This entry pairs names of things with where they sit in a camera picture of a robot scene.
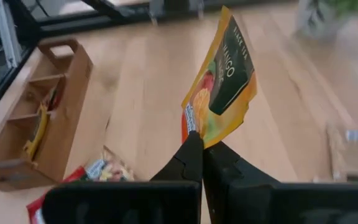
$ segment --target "wooden crate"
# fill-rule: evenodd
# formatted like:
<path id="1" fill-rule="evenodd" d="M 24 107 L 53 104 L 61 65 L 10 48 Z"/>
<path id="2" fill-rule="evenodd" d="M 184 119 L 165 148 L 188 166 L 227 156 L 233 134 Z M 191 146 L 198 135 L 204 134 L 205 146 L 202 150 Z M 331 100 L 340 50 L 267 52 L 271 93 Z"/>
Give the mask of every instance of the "wooden crate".
<path id="1" fill-rule="evenodd" d="M 55 55 L 68 46 L 71 54 Z M 63 179 L 93 64 L 76 40 L 39 45 L 43 53 L 0 132 L 0 190 L 28 189 Z M 35 129 L 37 109 L 49 89 L 65 79 L 59 106 L 48 112 L 48 125 L 33 160 L 23 151 Z"/>

